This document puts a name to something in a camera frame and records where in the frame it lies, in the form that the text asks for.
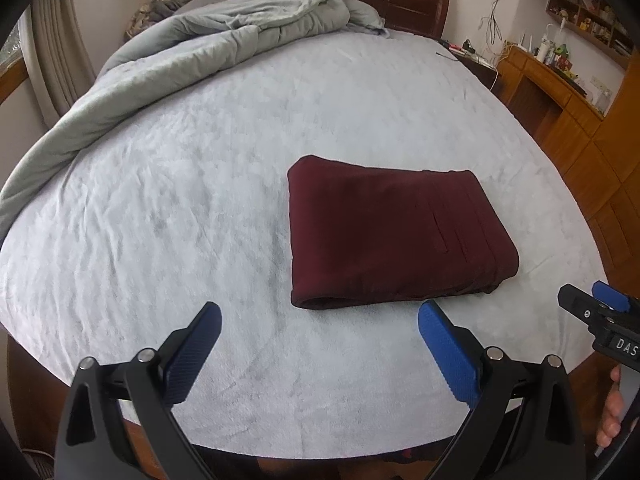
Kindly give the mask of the person's right hand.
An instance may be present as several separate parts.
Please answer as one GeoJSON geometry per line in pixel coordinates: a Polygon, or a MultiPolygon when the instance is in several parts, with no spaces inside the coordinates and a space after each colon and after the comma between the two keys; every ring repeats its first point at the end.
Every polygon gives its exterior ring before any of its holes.
{"type": "Polygon", "coordinates": [[[624,405],[620,394],[620,366],[611,370],[612,388],[605,399],[602,416],[596,433],[596,443],[599,448],[607,448],[620,433],[620,414],[624,405]]]}

